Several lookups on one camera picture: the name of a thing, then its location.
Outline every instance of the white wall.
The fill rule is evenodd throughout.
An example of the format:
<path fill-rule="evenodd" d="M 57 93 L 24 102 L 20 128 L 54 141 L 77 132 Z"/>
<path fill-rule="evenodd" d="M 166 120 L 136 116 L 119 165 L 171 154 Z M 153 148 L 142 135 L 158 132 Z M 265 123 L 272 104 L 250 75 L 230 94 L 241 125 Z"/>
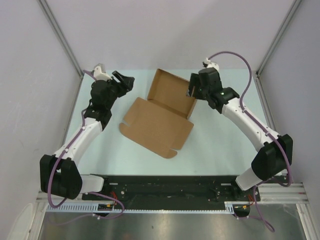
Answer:
<path fill-rule="evenodd" d="M 81 66 L 198 69 L 218 51 L 257 69 L 293 0 L 48 0 Z M 221 68 L 245 68 L 232 56 Z"/>
<path fill-rule="evenodd" d="M 0 10 L 0 239 L 36 200 L 39 161 L 61 146 L 80 78 L 35 0 Z"/>
<path fill-rule="evenodd" d="M 261 81 L 275 125 L 293 138 L 292 170 L 320 220 L 320 1 L 302 2 Z"/>

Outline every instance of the brown cardboard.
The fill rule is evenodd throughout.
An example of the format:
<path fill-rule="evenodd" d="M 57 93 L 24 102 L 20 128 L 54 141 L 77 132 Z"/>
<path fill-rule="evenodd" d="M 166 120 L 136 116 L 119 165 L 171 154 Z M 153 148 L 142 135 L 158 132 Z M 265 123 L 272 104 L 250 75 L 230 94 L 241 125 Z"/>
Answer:
<path fill-rule="evenodd" d="M 189 82 L 158 69 L 147 97 L 138 97 L 120 123 L 120 132 L 163 158 L 177 155 L 194 124 L 196 100 L 186 97 Z"/>

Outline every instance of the box lid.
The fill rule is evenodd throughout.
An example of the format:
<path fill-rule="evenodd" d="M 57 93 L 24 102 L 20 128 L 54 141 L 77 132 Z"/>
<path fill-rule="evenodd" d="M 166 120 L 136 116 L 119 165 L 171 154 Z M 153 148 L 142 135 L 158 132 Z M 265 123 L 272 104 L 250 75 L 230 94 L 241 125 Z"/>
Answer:
<path fill-rule="evenodd" d="M 196 99 L 187 97 L 189 82 L 162 69 L 157 69 L 147 100 L 185 119 L 191 116 Z"/>
<path fill-rule="evenodd" d="M 177 155 L 188 138 L 194 124 L 186 118 L 157 104 L 138 97 L 120 123 L 120 132 L 169 159 Z"/>

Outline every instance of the reflective metal surface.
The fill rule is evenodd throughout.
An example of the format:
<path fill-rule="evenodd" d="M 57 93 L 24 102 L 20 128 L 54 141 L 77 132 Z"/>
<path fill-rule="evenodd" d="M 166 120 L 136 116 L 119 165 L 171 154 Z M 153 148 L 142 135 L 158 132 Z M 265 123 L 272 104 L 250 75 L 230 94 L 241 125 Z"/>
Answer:
<path fill-rule="evenodd" d="M 305 240 L 295 204 L 261 205 L 275 227 L 271 233 L 261 221 L 236 220 L 227 214 L 127 213 L 111 220 L 91 216 L 69 221 L 83 213 L 47 212 L 39 240 Z M 257 215 L 255 207 L 251 215 Z"/>

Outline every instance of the white table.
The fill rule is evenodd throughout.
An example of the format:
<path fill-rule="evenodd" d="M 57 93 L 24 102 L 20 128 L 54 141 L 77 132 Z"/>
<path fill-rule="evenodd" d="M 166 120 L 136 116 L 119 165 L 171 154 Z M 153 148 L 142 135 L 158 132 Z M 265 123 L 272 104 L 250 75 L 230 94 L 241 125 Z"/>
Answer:
<path fill-rule="evenodd" d="M 81 174 L 104 175 L 239 175 L 250 165 L 256 151 L 246 136 L 229 119 L 212 110 L 206 101 L 198 100 L 190 121 L 194 127 L 177 156 L 165 159 L 123 136 L 119 131 L 132 103 L 137 97 L 146 98 L 156 70 L 119 70 L 135 77 L 134 87 L 114 103 L 107 127 L 84 153 L 78 169 Z M 198 70 L 167 70 L 189 79 Z M 220 71 L 222 85 L 239 94 L 247 85 L 246 69 Z M 70 123 L 67 138 L 81 123 L 81 110 L 89 104 L 93 80 L 85 75 Z M 252 85 L 244 98 L 246 105 L 265 122 L 258 93 Z"/>

